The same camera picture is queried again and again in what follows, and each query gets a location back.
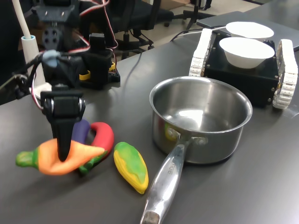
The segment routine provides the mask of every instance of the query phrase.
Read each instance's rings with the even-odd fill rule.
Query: toy pepper
[[[79,129],[76,130],[75,127],[73,129],[76,132],[74,135],[79,133],[79,136],[81,134],[82,138],[85,139],[89,131],[89,124],[86,126],[86,120],[81,120],[80,122],[82,124],[78,125]],[[81,173],[86,174],[97,162],[108,155],[114,140],[114,135],[109,125],[94,123],[92,124],[92,129],[97,132],[92,146],[84,145],[73,139],[69,155],[64,162],[61,162],[58,158],[57,140],[51,139],[31,152],[19,153],[16,157],[16,165],[20,167],[34,167],[47,175],[64,175],[78,168]]]
[[[140,153],[126,142],[114,147],[114,162],[117,170],[135,190],[144,194],[149,184],[149,175]]]
[[[74,125],[71,139],[84,144],[90,127],[97,133],[91,145],[104,148],[105,151],[103,154],[92,158],[86,164],[78,168],[79,172],[83,175],[87,174],[93,167],[98,165],[109,155],[114,142],[114,134],[112,128],[108,124],[96,122],[90,126],[88,121],[84,119]]]

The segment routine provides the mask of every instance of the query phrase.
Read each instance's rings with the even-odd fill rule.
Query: black cable
[[[123,89],[125,90],[126,89],[126,86],[127,86],[127,83],[128,83],[128,80],[132,74],[132,72],[134,71],[134,69],[137,67],[138,63],[140,62],[140,59],[141,59],[141,56],[142,56],[142,53],[139,55],[138,57],[138,60],[136,62],[136,64],[133,66],[133,68],[131,69],[131,71],[129,72],[128,76],[127,76],[127,79],[125,81],[125,84],[123,85]]]
[[[38,67],[38,65],[41,63],[41,61],[38,61],[37,63],[35,63],[32,67],[32,70],[31,70],[31,73],[30,73],[30,76],[28,78],[28,81],[27,81],[27,87],[31,87],[32,85],[32,82],[33,82],[33,78],[34,78],[34,75],[36,73],[36,69]]]
[[[128,53],[128,52],[132,52],[132,53],[137,53],[137,54],[141,54],[143,51],[142,50],[116,50],[115,53]]]
[[[37,55],[34,59],[28,62],[23,68],[13,72],[12,75],[22,74],[24,71],[27,71],[27,69],[30,68],[32,65],[40,62],[42,60],[42,56],[43,54]]]
[[[224,27],[224,26],[214,26],[214,27],[207,27],[207,29],[214,29],[214,28],[218,28],[218,27]],[[175,35],[172,39],[171,39],[171,41],[174,41],[180,34],[182,34],[182,33],[188,33],[189,31],[201,31],[201,30],[203,30],[204,28],[199,28],[199,29],[186,29],[186,30],[183,30],[182,32],[179,32],[177,35]]]

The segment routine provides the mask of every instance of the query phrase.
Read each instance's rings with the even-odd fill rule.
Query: floor
[[[256,7],[259,7],[259,5],[254,3],[249,3],[243,0],[213,0],[211,4],[211,8],[209,8],[206,11],[199,11],[199,12],[220,15],[220,14],[230,13],[234,11],[246,12]],[[193,11],[193,5],[188,4],[185,6],[172,9],[171,11],[173,11],[174,14],[177,15],[177,14],[182,14],[183,10]],[[165,27],[164,24],[157,24],[153,30],[145,30],[142,31],[142,33],[154,42],[155,47],[158,47],[162,44],[169,42],[172,39],[172,37],[175,36],[180,31],[185,30],[189,20],[190,19],[173,20],[170,23],[169,27]],[[199,26],[197,26],[195,23],[192,26],[192,28],[199,28]],[[117,33],[115,36],[117,39],[122,40],[123,32]],[[134,41],[137,39],[130,36],[130,40]]]

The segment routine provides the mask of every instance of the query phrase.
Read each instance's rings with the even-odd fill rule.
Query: table surface
[[[121,61],[120,87],[85,93],[84,117],[108,123],[115,143],[135,146],[147,164],[150,183],[165,154],[152,142],[149,93],[165,79],[188,74],[198,41],[199,35],[189,35],[143,53],[137,65],[140,55]],[[225,163],[186,164],[163,223],[297,224],[298,92],[299,88],[283,112],[274,112],[271,106],[254,108],[237,151]],[[84,178],[46,176],[16,167],[20,151],[51,138],[50,125],[30,97],[0,106],[0,124],[0,223],[140,222],[146,194],[138,194],[121,177],[112,155]]]
[[[299,1],[272,0],[246,12],[255,18],[269,20],[293,29],[299,29]]]

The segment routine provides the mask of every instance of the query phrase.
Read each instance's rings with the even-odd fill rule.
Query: office chair
[[[203,6],[204,6],[206,1],[205,0],[196,0],[193,11],[184,10],[183,14],[175,15],[173,17],[173,19],[184,19],[185,20],[187,18],[191,18],[188,25],[187,25],[187,29],[190,29],[192,24],[196,23],[197,19],[201,20],[201,19],[205,19],[205,18],[208,18],[208,17],[215,16],[215,15],[212,15],[212,14],[198,13],[199,6],[202,6],[201,3],[203,3]],[[168,22],[165,23],[164,26],[168,27],[169,23]]]
[[[154,48],[153,41],[141,33],[141,30],[151,30],[155,24],[170,22],[173,12],[160,9],[161,0],[154,0],[153,5],[141,0],[112,0],[109,5],[110,21],[114,32],[124,31],[123,41],[117,40],[119,50],[144,51],[141,46],[149,45],[148,49]],[[128,32],[138,41],[130,42]],[[128,53],[122,54],[122,59],[127,58]]]

